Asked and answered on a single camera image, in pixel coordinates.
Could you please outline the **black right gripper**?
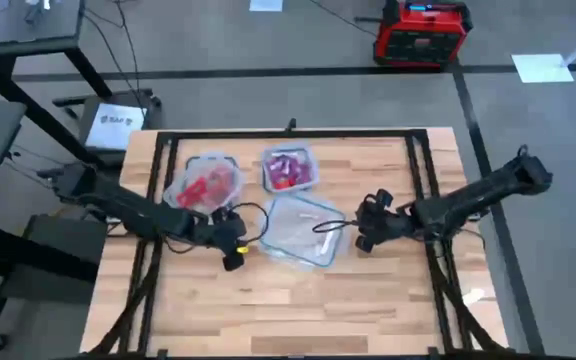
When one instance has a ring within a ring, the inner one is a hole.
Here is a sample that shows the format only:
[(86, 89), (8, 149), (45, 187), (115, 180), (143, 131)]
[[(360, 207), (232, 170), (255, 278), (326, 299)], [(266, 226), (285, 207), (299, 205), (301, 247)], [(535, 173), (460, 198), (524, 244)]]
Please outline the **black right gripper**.
[(399, 215), (379, 206), (374, 197), (365, 197), (355, 212), (359, 236), (355, 246), (371, 253), (373, 247), (389, 240), (413, 237), (415, 228), (407, 215)]

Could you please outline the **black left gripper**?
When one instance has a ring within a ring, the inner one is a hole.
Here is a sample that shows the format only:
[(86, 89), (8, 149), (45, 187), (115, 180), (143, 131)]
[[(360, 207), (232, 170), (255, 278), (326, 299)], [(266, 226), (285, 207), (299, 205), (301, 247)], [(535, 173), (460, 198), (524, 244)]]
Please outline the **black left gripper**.
[(217, 209), (210, 218), (211, 223), (199, 222), (194, 228), (194, 243), (221, 250), (223, 267), (232, 272), (245, 263), (244, 255), (236, 252), (244, 245), (242, 237), (247, 233), (243, 219), (234, 211)]

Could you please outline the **large clear plastic container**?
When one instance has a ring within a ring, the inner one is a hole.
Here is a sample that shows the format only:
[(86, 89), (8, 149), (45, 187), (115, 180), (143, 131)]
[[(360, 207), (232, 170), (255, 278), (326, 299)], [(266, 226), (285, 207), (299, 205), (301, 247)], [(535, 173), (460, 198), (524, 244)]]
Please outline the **large clear plastic container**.
[[(231, 156), (228, 156), (228, 155), (226, 155), (226, 154), (224, 154), (224, 153), (202, 153), (202, 154), (195, 155), (195, 156), (191, 156), (191, 157), (207, 156), (207, 155), (218, 155), (218, 156), (231, 157)], [(239, 197), (239, 194), (240, 194), (240, 192), (241, 192), (241, 190), (242, 190), (243, 183), (244, 183), (244, 175), (243, 175), (242, 171), (240, 170), (240, 168), (239, 168), (236, 160), (235, 160), (233, 157), (231, 157), (231, 158), (234, 160), (234, 162), (236, 163), (236, 165), (237, 165), (237, 167), (238, 167), (238, 169), (239, 169), (239, 172), (240, 172), (240, 184), (239, 184), (239, 191), (238, 191), (237, 195), (233, 198), (233, 200), (231, 201), (231, 203), (230, 203), (229, 205), (224, 206), (224, 207), (230, 206), (230, 205), (233, 203), (233, 201), (236, 200), (236, 199)], [(164, 200), (164, 202), (167, 203), (167, 204), (168, 204), (170, 207), (172, 207), (172, 208), (186, 208), (186, 207), (181, 207), (181, 206), (178, 205), (178, 203), (177, 203), (177, 201), (176, 201), (176, 196), (177, 196), (179, 193), (182, 192), (182, 180), (183, 180), (183, 178), (184, 178), (184, 172), (185, 172), (185, 169), (186, 169), (186, 163), (187, 163), (188, 159), (187, 159), (186, 162), (185, 162), (184, 168), (183, 168), (182, 170), (180, 170), (180, 171), (176, 171), (176, 172), (175, 172), (172, 183), (171, 183), (170, 185), (168, 185), (168, 186), (165, 188), (164, 192), (163, 192), (163, 200)]]

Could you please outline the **small clear plastic container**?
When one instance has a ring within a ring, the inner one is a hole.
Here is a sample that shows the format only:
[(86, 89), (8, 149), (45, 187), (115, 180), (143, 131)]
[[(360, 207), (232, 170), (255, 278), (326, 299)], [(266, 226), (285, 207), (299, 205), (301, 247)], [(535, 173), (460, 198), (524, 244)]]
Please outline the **small clear plastic container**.
[[(287, 155), (298, 161), (310, 161), (312, 163), (313, 181), (305, 185), (293, 186), (292, 188), (277, 191), (270, 181), (269, 172), (265, 163), (272, 157)], [(261, 166), (264, 188), (272, 193), (286, 193), (311, 189), (320, 181), (319, 163), (308, 143), (306, 142), (284, 142), (266, 148), (261, 155)]]

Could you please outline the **white tape piece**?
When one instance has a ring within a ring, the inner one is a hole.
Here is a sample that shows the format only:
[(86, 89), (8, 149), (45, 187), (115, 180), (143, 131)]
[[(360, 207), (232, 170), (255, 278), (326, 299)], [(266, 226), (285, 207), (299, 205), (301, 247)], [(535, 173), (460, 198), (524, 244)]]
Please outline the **white tape piece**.
[(462, 295), (462, 301), (466, 306), (471, 306), (486, 298), (486, 292), (481, 288), (471, 288)]

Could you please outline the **white printed paper sheet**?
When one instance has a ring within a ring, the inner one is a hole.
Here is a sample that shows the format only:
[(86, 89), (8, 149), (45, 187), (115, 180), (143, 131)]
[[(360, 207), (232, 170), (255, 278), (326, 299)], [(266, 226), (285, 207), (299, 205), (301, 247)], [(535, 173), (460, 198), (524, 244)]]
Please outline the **white printed paper sheet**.
[(85, 138), (85, 146), (102, 150), (125, 150), (131, 133), (145, 124), (146, 108), (101, 103)]

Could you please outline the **red black power station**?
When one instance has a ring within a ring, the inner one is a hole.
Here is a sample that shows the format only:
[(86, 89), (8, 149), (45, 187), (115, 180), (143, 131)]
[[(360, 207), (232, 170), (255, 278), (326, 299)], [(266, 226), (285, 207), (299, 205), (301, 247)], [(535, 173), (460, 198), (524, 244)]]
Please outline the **red black power station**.
[(382, 66), (443, 68), (452, 63), (473, 29), (461, 1), (386, 0), (373, 60)]

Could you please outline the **dark grey desk mat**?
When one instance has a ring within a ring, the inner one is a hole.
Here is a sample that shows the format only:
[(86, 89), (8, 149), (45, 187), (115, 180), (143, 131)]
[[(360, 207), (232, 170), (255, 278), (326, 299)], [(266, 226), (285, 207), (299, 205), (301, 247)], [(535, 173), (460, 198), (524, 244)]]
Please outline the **dark grey desk mat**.
[(0, 0), (0, 44), (72, 37), (82, 0)]

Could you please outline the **black metal table frame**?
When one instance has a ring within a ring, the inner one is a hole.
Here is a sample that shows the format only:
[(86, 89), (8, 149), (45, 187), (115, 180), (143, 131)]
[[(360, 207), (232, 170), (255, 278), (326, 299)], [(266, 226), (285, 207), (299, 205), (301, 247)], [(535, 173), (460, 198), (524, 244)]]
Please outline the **black metal table frame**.
[[(320, 166), (314, 194), (347, 216), (378, 189), (396, 204), (446, 193), (466, 182), (454, 133), (426, 128), (239, 132), (142, 131), (130, 140), (121, 184), (159, 198), (195, 155), (232, 156), (244, 174), (242, 217), (251, 233), (271, 199), (261, 155), (273, 145), (306, 142)], [(176, 246), (161, 252), (155, 294), (138, 309), (123, 345), (173, 356), (409, 355), (469, 348), (452, 306), (433, 292), (428, 262), (440, 261), (463, 293), (486, 298), (470, 307), (498, 343), (506, 333), (481, 238), (469, 225), (451, 249), (401, 239), (363, 253), (347, 228), (334, 263), (323, 269), (275, 259), (251, 245), (242, 268), (227, 272), (216, 250)]]

